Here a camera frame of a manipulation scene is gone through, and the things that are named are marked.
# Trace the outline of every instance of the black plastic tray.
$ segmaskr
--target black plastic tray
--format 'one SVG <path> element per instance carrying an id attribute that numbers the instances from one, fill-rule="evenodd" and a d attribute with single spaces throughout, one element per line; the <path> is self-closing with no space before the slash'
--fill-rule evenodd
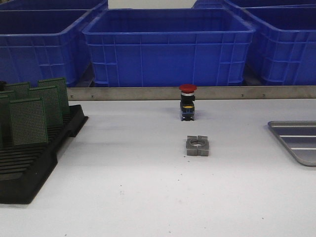
<path id="1" fill-rule="evenodd" d="M 64 125 L 48 129 L 48 145 L 0 149 L 0 203 L 30 203 L 55 168 L 58 149 L 87 119 L 81 105 L 70 106 Z"/>

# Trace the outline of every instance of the metal rail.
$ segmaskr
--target metal rail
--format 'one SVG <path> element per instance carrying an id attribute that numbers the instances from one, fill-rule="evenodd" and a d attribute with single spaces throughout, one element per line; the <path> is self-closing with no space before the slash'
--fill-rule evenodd
<path id="1" fill-rule="evenodd" d="M 197 100 L 316 99 L 316 86 L 201 86 Z M 70 101 L 179 100 L 178 87 L 68 88 Z"/>

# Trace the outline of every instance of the aluminum tray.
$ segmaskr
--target aluminum tray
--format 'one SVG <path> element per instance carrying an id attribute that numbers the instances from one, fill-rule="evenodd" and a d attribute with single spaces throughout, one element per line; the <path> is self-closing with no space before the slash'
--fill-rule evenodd
<path id="1" fill-rule="evenodd" d="M 316 166 L 316 121 L 271 121 L 268 126 L 299 163 Z"/>

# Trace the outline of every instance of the red button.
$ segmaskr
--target red button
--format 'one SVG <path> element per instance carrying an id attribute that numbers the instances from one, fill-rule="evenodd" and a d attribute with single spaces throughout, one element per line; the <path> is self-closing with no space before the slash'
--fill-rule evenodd
<path id="1" fill-rule="evenodd" d="M 183 93 L 191 94 L 194 93 L 194 91 L 197 89 L 197 86 L 192 84 L 184 84 L 181 85 L 179 88 Z"/>

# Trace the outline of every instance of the plastic crate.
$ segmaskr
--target plastic crate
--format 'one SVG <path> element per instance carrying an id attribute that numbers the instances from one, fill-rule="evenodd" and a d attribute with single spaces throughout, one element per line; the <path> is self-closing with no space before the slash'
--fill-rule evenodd
<path id="1" fill-rule="evenodd" d="M 91 11 L 0 11 L 0 75 L 8 83 L 65 77 L 76 84 L 90 63 L 82 29 Z"/>
<path id="2" fill-rule="evenodd" d="M 192 8 L 222 8 L 223 0 L 197 0 Z"/>
<path id="3" fill-rule="evenodd" d="M 243 16 L 247 7 L 308 7 L 316 6 L 316 0 L 223 0 L 224 7 Z"/>
<path id="4" fill-rule="evenodd" d="M 103 10 L 108 0 L 12 0 L 0 4 L 0 10 Z"/>
<path id="5" fill-rule="evenodd" d="M 316 8 L 250 8 L 247 63 L 266 85 L 316 85 Z"/>
<path id="6" fill-rule="evenodd" d="M 83 32 L 110 87 L 241 84 L 253 35 L 224 9 L 109 10 Z"/>

